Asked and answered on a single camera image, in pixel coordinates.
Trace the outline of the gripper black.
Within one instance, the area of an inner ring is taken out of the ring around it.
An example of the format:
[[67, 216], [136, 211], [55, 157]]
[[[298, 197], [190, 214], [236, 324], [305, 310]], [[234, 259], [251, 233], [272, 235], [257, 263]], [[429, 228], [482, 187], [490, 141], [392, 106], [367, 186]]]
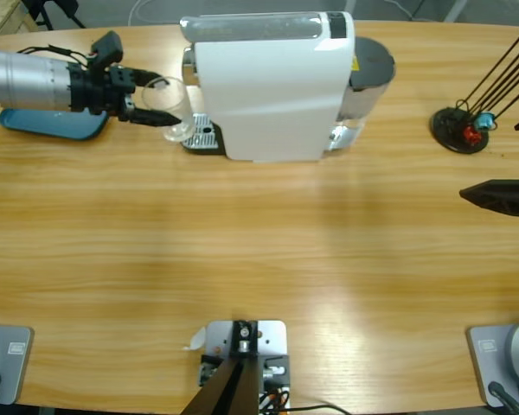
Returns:
[[135, 86], [146, 87], [153, 80], [163, 78], [161, 74], [114, 65], [108, 70], [90, 70], [88, 76], [86, 102], [93, 115], [105, 112], [123, 122], [152, 127], [180, 124], [180, 118], [168, 112], [140, 108], [132, 110], [131, 96], [135, 92]]

